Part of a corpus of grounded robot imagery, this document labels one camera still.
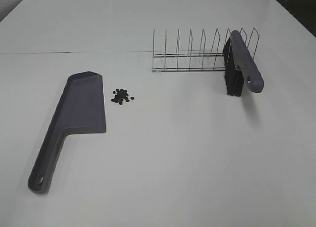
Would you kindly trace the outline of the pile of coffee beans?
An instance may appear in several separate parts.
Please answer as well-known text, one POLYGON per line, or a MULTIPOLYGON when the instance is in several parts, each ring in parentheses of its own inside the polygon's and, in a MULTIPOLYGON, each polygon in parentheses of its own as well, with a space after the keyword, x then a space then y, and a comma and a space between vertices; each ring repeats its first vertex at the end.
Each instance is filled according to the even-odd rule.
POLYGON ((112 91, 113 98, 111 99, 111 102, 117 103, 119 105, 122 105, 124 102, 128 103, 131 100, 134 100, 134 96, 130 96, 128 91, 126 89, 119 89, 116 88, 115 90, 112 91))

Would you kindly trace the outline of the grey plastic dustpan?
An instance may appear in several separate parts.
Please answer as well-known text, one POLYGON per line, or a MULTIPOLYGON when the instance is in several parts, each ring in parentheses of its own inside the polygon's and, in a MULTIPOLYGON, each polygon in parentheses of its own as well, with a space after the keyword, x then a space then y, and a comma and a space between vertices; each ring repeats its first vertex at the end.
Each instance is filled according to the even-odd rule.
POLYGON ((54 170, 69 135, 106 132, 102 76, 83 72, 68 77, 28 179, 36 194, 49 191, 54 170))

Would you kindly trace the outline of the grey hand brush black bristles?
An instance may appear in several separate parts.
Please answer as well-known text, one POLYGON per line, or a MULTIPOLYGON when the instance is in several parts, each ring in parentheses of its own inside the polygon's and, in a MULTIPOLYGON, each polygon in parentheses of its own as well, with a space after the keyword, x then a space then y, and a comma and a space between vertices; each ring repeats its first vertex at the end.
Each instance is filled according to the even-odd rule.
POLYGON ((261 93, 264 80, 239 31, 231 32, 223 49, 224 80, 227 94, 240 97, 243 86, 254 93, 261 93))

